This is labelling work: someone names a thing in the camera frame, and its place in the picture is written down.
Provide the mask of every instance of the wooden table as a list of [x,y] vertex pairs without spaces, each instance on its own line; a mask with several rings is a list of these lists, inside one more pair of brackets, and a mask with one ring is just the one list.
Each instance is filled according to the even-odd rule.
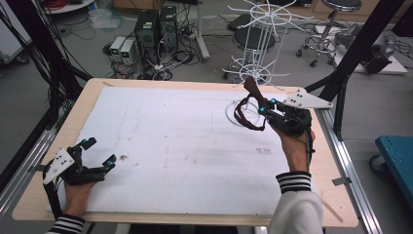
[[[85,122],[94,108],[100,91],[104,87],[136,87],[154,89],[210,90],[210,91],[244,91],[243,86],[232,84],[189,83],[189,82],[154,82],[136,80],[93,79],[88,82],[79,96],[72,111],[57,134],[42,164],[52,160],[55,153],[63,145],[76,143]],[[297,91],[296,87],[282,87],[280,91],[274,87],[260,87],[263,93],[287,93]],[[324,209],[323,226],[354,227],[358,224],[356,212],[344,185],[335,186],[333,179],[340,174],[332,157],[332,153],[324,137],[319,120],[313,110],[313,131],[317,139],[314,148],[317,151],[312,161],[312,175],[317,185],[318,194]],[[40,172],[35,173],[28,184],[19,203],[14,209],[13,218],[17,220],[53,220],[51,212],[46,211],[48,199],[42,186]],[[212,214],[127,214],[127,213],[86,213],[87,221],[125,222],[125,223],[175,223],[175,224],[213,224],[213,225],[245,225],[266,226],[270,215],[212,215]]]

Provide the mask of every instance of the blue cart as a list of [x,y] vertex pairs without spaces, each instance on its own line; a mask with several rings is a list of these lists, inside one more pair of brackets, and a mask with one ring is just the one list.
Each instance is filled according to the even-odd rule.
[[413,209],[413,137],[380,136],[376,145],[381,155],[371,157],[371,170],[382,174],[389,169]]

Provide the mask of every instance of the striped sleeve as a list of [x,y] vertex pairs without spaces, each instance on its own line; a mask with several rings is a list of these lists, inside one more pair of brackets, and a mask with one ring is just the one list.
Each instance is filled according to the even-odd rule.
[[80,234],[84,224],[85,220],[80,217],[62,214],[46,234]]
[[290,172],[276,176],[282,194],[285,192],[311,191],[311,174],[307,172]]

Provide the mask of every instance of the chair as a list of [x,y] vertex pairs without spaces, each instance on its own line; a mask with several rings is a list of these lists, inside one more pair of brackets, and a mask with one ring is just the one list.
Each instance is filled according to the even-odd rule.
[[333,9],[333,12],[328,16],[330,21],[328,22],[327,26],[325,27],[324,31],[321,35],[312,35],[306,38],[304,45],[298,49],[296,56],[301,57],[303,53],[303,49],[312,49],[317,53],[316,59],[314,59],[311,63],[311,67],[315,67],[318,63],[319,55],[321,54],[333,54],[333,56],[328,60],[328,64],[333,64],[334,58],[336,56],[336,45],[334,42],[327,38],[331,26],[334,23],[334,20],[337,16],[339,11],[341,12],[355,12],[361,8],[361,1],[360,0],[321,0],[321,2]]

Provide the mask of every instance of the human arm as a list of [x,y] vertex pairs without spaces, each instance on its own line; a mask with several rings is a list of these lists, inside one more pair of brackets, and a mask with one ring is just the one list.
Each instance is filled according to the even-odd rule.
[[80,234],[83,230],[85,220],[82,219],[86,207],[89,203],[89,195],[91,193],[93,183],[70,186],[64,184],[66,193],[66,210],[60,216],[55,225],[47,232],[61,234]]
[[311,191],[306,136],[287,136],[275,129],[282,141],[289,172],[277,175],[282,196],[271,219],[270,234],[322,233],[322,201]]

